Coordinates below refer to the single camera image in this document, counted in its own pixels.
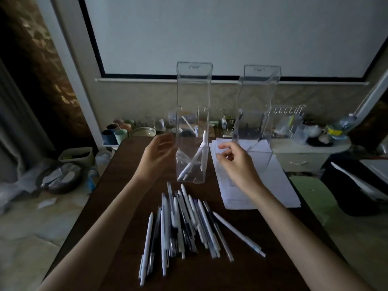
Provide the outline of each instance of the wall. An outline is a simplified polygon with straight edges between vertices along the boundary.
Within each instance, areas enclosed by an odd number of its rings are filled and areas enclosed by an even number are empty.
[[[0,55],[55,148],[94,141],[35,0],[0,0]]]
[[[115,118],[144,119],[144,116],[166,118],[176,104],[175,83],[113,83],[97,82],[100,72],[83,21],[78,0],[53,0],[73,57],[101,129]],[[306,86],[279,85],[276,105],[305,104],[305,112],[318,123],[334,121],[354,112],[370,89],[388,68],[388,49],[372,70],[369,86]],[[219,108],[229,109],[237,86],[213,84],[211,89],[212,118],[221,117]]]

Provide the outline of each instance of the patterned wallpaper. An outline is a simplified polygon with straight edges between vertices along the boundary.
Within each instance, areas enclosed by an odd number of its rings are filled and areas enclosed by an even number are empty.
[[[35,0],[0,0],[0,55],[56,149],[94,146]]]

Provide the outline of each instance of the forearm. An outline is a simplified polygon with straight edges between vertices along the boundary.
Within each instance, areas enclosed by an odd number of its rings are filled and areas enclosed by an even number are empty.
[[[138,178],[130,180],[38,290],[96,290],[104,279],[136,207],[151,185]]]
[[[372,290],[264,185],[256,184],[247,188],[245,193],[255,203],[312,291]]]

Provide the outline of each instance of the green cup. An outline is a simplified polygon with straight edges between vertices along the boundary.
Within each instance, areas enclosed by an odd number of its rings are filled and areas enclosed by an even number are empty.
[[[114,136],[116,137],[117,143],[120,145],[120,143],[128,137],[128,131],[127,130],[116,130],[114,131]]]

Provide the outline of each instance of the human hand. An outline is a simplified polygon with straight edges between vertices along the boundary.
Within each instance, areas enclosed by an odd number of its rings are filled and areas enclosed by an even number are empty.
[[[255,186],[262,185],[259,175],[253,165],[252,158],[236,142],[225,142],[218,146],[220,149],[228,148],[217,153],[218,162],[228,173],[230,179],[245,193]]]
[[[176,151],[173,134],[167,133],[154,137],[144,149],[133,177],[153,184],[160,177],[168,162],[174,160]]]

